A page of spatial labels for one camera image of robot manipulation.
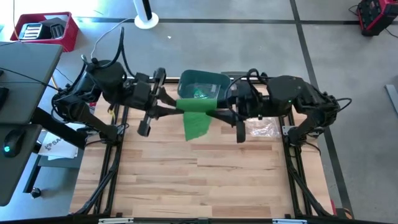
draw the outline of green cloth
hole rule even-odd
[[[184,110],[185,140],[189,141],[207,133],[211,117],[206,112],[217,109],[217,99],[181,99],[176,108]]]

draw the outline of green container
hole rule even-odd
[[[204,72],[198,70],[186,70],[181,74],[177,93],[181,99],[209,98],[224,99],[225,91],[231,80],[229,76]]]

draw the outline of gray desk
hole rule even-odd
[[[6,68],[48,83],[62,53],[61,45],[14,43],[0,47],[0,69]],[[34,82],[12,72],[4,71],[0,86],[9,90],[9,96],[0,110],[0,124],[27,124],[46,86],[36,83],[1,83],[13,81]]]
[[[20,126],[9,124],[0,125],[1,145],[4,140],[4,136],[7,135],[9,131],[18,127]],[[38,124],[29,124],[25,127],[25,130],[26,133],[24,136],[24,142],[22,143],[22,149],[16,157],[7,158],[3,153],[0,153],[0,170],[5,171],[0,172],[0,206],[5,206],[10,201],[42,127]]]

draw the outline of desk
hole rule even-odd
[[[266,93],[263,86],[257,88]],[[178,98],[177,85],[167,84],[166,89]],[[95,115],[105,123],[111,120],[107,108],[108,103],[100,98]],[[143,111],[129,110],[130,128],[123,142],[113,215],[276,218],[293,214],[280,138],[247,135],[245,143],[237,144],[235,129],[213,119],[208,134],[186,142],[182,115],[152,121],[150,136],[145,138],[137,134],[143,116]],[[295,112],[294,118],[300,124],[305,115]],[[103,144],[85,149],[71,212],[81,208],[97,187],[104,152]],[[302,160],[309,189],[325,210],[333,213],[319,152],[303,146]],[[298,197],[305,211],[302,194]]]
[[[61,45],[0,42],[0,67],[48,83],[58,64],[61,53]],[[9,89],[7,100],[0,110],[0,125],[4,130],[8,131],[0,131],[0,145],[3,144],[3,139],[7,133],[16,127],[16,124],[20,126],[29,123],[37,124],[29,127],[34,129],[34,131],[28,131],[27,136],[24,138],[21,153],[17,157],[1,159],[0,177],[2,184],[0,190],[1,194],[4,195],[0,198],[0,205],[4,206],[9,202],[22,170],[33,151],[38,137],[38,135],[36,136],[37,129],[45,128],[81,148],[84,148],[85,137],[68,126],[54,121],[48,113],[37,107],[46,88],[42,84],[2,82],[34,81],[8,71],[4,71],[4,74],[0,76],[0,86]],[[35,178],[39,173],[38,164],[39,161],[35,163],[25,192],[31,191]]]

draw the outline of plastic bag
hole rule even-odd
[[[279,124],[276,118],[249,118],[245,121],[246,130],[253,136],[280,137]]]

